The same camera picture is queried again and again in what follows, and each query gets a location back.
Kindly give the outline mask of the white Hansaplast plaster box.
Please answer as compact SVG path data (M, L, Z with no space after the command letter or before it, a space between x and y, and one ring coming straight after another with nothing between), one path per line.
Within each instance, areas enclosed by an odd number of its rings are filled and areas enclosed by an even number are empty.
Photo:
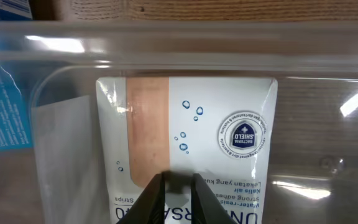
M167 223L191 222L193 174L235 223L260 223L277 92L273 78L98 79L111 222L166 172Z

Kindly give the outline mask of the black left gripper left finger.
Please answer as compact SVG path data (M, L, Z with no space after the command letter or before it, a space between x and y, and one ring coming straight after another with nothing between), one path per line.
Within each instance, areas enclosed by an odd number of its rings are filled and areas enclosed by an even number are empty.
M165 178L156 174L117 224L164 224Z

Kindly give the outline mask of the clear plastic container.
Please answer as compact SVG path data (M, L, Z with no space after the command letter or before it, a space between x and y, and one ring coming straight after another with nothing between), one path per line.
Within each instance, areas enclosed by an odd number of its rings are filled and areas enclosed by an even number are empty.
M260 223L358 223L358 24L0 22L32 147L0 151L0 223L112 223L100 78L273 78Z

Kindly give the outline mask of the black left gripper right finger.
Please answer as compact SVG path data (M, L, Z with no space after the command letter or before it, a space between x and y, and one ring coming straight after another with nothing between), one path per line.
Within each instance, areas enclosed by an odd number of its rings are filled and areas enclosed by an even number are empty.
M235 224L200 174L191 179L191 223Z

